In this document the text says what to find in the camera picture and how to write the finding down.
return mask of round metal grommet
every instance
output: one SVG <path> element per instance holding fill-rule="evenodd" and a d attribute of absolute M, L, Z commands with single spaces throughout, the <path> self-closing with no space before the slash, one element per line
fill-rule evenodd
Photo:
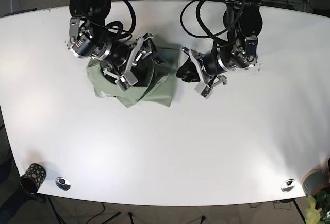
<path fill-rule="evenodd" d="M 65 178 L 57 178 L 56 179 L 56 185 L 57 187 L 59 187 L 60 189 L 67 191 L 70 189 L 71 184 L 68 180 L 66 180 Z"/>
<path fill-rule="evenodd" d="M 293 190 L 295 186 L 296 186 L 296 181 L 294 179 L 288 179 L 282 184 L 281 190 L 282 192 L 289 192 Z"/>

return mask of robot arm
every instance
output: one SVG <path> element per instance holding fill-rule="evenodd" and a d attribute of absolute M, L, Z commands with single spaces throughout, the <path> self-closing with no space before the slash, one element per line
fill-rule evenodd
<path fill-rule="evenodd" d="M 79 58 L 92 58 L 100 62 L 104 76 L 118 85 L 122 91 L 142 80 L 138 61 L 156 51 L 152 35 L 147 33 L 134 43 L 120 41 L 131 35 L 135 29 L 136 17 L 128 0 L 132 24 L 128 31 L 120 21 L 105 24 L 111 9 L 111 0 L 70 1 L 70 41 L 68 49 Z"/>
<path fill-rule="evenodd" d="M 203 97 L 209 97 L 212 88 L 218 84 L 227 84 L 222 74 L 237 68 L 248 69 L 257 63 L 258 35 L 262 29 L 262 18 L 259 12 L 261 0 L 211 0 L 226 3 L 227 10 L 223 17 L 225 30 L 213 35 L 204 25 L 200 9 L 207 0 L 201 0 L 196 8 L 196 18 L 207 36 L 197 38 L 213 38 L 211 52 L 206 54 L 188 50 L 186 63 L 179 68 L 177 77 L 185 82 L 199 82 L 195 90 Z M 228 41 L 217 36 L 227 31 Z"/>

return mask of black polka dot cup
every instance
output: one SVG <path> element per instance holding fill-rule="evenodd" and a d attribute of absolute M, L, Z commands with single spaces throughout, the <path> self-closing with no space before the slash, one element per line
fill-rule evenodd
<path fill-rule="evenodd" d="M 21 185 L 29 193 L 37 193 L 46 176 L 46 170 L 41 165 L 34 163 L 21 176 Z"/>

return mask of white table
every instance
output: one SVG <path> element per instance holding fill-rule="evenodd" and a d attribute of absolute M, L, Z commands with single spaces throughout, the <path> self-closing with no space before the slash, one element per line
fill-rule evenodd
<path fill-rule="evenodd" d="M 185 34 L 186 1 L 132 2 L 135 36 L 201 52 L 211 40 Z M 206 3 L 202 18 L 223 29 L 225 6 Z M 203 35 L 195 5 L 187 28 Z M 261 8 L 257 67 L 228 73 L 205 100 L 196 83 L 178 81 L 170 108 L 142 102 L 125 108 L 97 98 L 88 60 L 66 48 L 68 7 L 0 19 L 0 105 L 20 174 L 31 163 L 47 170 L 41 193 L 142 205 L 223 205 L 304 196 L 300 181 L 330 152 L 330 19 Z M 107 21 L 130 26 L 113 3 Z M 71 183 L 69 191 L 55 185 Z"/>

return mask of green cloth bag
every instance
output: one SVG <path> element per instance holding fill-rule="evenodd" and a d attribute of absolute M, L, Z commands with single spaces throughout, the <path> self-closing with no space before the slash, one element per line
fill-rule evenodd
<path fill-rule="evenodd" d="M 174 96 L 179 50 L 159 49 L 158 56 L 165 62 L 157 64 L 151 57 L 143 60 L 148 74 L 139 86 L 132 86 L 122 92 L 116 84 L 109 82 L 101 72 L 100 63 L 90 60 L 87 76 L 94 86 L 97 97 L 116 97 L 124 106 L 131 107 L 140 101 L 151 101 L 169 107 Z"/>

